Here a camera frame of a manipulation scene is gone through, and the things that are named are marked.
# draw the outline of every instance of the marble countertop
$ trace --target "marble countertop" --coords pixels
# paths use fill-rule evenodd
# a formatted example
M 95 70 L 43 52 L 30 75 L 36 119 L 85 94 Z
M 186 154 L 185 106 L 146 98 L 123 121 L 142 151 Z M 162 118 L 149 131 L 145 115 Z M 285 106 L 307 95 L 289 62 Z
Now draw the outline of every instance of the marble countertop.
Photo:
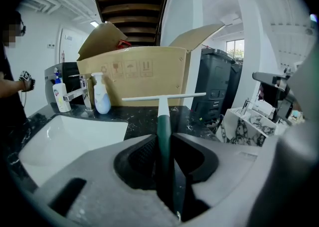
M 172 132 L 186 133 L 192 136 L 219 141 L 215 135 L 200 121 L 186 106 L 169 107 Z M 72 105 L 72 110 L 60 113 L 56 106 L 47 105 L 28 118 L 23 126 L 13 130 L 10 135 L 2 140 L 4 157 L 14 175 L 22 185 L 33 192 L 37 186 L 24 170 L 19 161 L 18 154 L 28 141 L 50 120 L 57 115 L 73 118 L 95 119 L 98 121 L 127 122 L 128 127 L 124 140 L 148 134 L 156 134 L 157 107 L 112 107 L 105 115 L 98 112 L 86 112 L 84 105 Z

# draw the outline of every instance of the hand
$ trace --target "hand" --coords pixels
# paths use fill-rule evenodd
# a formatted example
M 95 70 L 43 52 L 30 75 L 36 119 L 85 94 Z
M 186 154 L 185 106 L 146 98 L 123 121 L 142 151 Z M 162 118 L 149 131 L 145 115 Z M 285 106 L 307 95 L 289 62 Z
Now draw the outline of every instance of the hand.
M 28 81 L 23 80 L 21 82 L 23 82 L 23 92 L 31 91 L 31 79 L 29 79 Z

